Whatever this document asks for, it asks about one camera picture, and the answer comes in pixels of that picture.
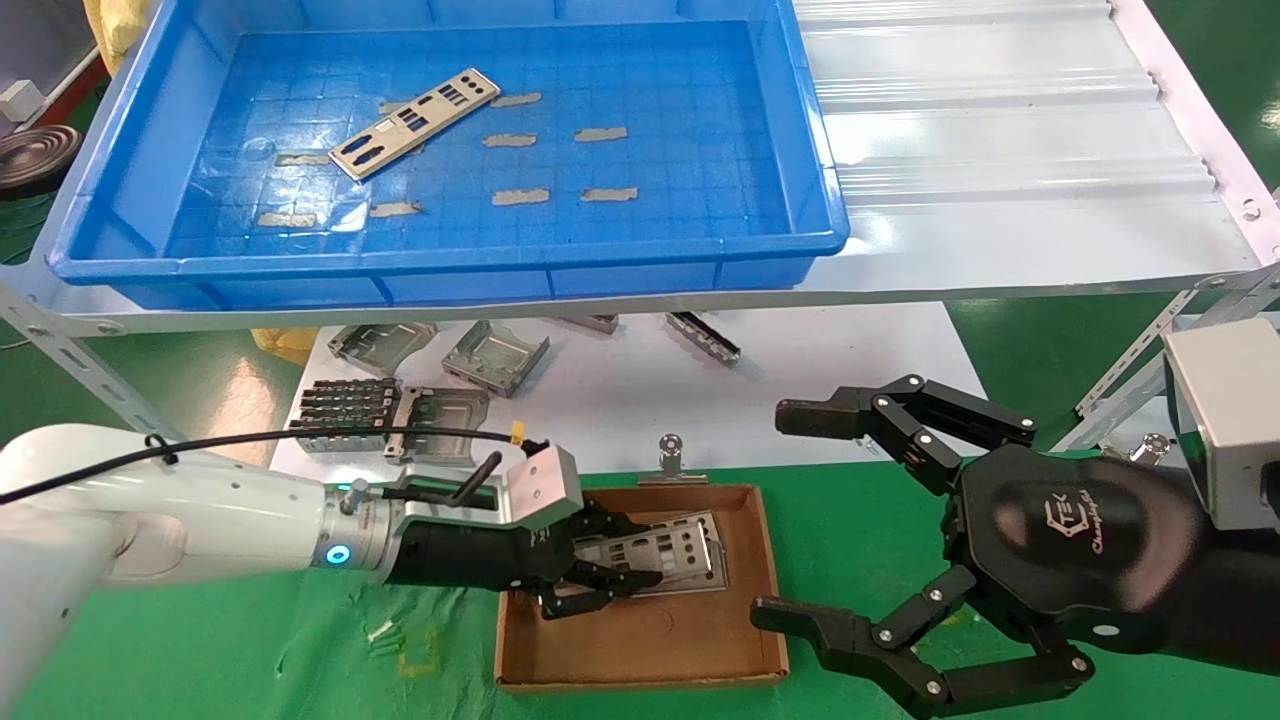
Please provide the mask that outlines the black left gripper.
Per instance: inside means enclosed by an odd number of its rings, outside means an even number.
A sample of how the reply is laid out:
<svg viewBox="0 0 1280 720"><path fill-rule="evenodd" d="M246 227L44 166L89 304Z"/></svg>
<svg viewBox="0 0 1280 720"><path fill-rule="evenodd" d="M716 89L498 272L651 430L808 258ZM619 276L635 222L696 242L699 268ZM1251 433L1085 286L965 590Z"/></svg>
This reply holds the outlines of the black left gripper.
<svg viewBox="0 0 1280 720"><path fill-rule="evenodd" d="M625 512L586 503L549 527L468 527L410 519L385 571L387 585L481 591L540 591L544 620L598 612L616 600L657 587L660 571L575 564L575 541L605 541L649 532Z"/></svg>

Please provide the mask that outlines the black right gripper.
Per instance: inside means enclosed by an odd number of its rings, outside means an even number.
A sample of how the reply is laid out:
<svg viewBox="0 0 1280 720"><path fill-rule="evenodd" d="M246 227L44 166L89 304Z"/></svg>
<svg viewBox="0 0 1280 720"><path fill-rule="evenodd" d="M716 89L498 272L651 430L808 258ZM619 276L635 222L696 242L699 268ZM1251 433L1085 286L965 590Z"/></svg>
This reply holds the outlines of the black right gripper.
<svg viewBox="0 0 1280 720"><path fill-rule="evenodd" d="M1065 637L1114 653L1277 673L1277 534L1216 528L1188 471L1034 452L1025 448L1034 419L920 375L842 386L827 400L785 398L774 428L870 439L932 495L954 495L947 559L970 570L950 568L879 623L774 596L750 610L756 629L805 641L824 670L876 683L914 719L1070 696L1094 666ZM997 450L963 469L941 434ZM947 671L922 661L914 646L969 594L1034 653Z"/></svg>

